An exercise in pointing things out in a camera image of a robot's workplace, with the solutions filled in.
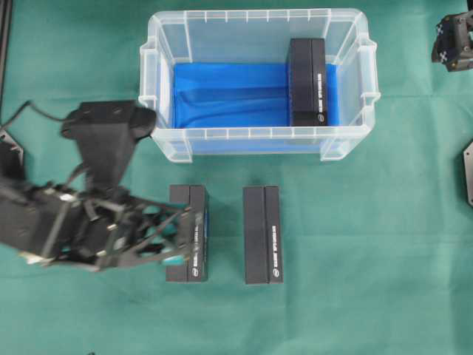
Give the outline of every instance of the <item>blue fabric liner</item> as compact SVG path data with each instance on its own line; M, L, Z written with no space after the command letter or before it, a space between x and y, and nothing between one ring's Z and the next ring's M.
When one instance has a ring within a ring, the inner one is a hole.
M327 65L329 125L338 125L336 66ZM286 64L176 64L173 128L289 126Z

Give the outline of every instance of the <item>clear plastic bin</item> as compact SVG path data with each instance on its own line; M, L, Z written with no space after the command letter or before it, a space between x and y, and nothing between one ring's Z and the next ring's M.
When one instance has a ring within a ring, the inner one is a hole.
M285 63L291 38L325 38L338 66L340 126L172 129L177 63ZM376 43L354 9L176 11L153 15L140 48L140 102L157 112L152 137L166 157L316 153L341 160L371 132L378 91Z

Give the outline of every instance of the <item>green tablecloth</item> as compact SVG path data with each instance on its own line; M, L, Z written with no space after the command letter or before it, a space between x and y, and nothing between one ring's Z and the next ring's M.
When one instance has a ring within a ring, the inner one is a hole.
M160 10L357 7L378 43L374 131L347 158L196 158L142 142L123 184L167 200L208 188L210 279L172 285L163 267L90 274L27 266L0 248L3 354L472 354L473 210L460 151L473 138L473 71L430 64L435 25L465 1L16 0L3 122L25 100L65 115L136 98L138 47ZM79 163L59 126L28 112L10 132L36 183ZM285 284L243 278L242 187L281 186Z

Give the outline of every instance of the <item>black box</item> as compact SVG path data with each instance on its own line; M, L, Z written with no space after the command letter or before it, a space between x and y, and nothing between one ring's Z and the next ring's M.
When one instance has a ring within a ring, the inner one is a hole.
M327 126L327 73L323 38L292 38L289 49L291 126Z
M201 283L207 280L207 192L204 186L171 185L169 202L184 203L196 216L194 251L183 265L166 266L166 281L170 283Z
M282 283L279 187L245 187L243 209L246 283Z

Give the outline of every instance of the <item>cable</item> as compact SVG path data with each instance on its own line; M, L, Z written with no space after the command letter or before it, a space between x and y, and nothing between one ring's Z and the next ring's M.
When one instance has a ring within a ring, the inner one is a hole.
M0 131L6 131L7 128L9 128L12 125L12 123L20 116L20 114L27 107L29 107L30 109L32 109L34 112L38 113L39 115L41 115L41 116L43 116L43 117L45 117L45 118L47 118L51 121L54 121L54 122L64 123L64 122L73 121L72 119L68 120L66 118L54 117L53 115L50 115L49 113L43 111L42 109L39 109L32 101L28 100L16 110L16 112L13 114L13 116L5 124L0 125Z
M77 179L79 175L86 173L88 170L89 170L89 167L84 163L80 163L79 165L77 165L75 169L72 171L69 178L67 179L66 183L62 186L62 189L65 190L69 188L69 185L71 184L71 182Z

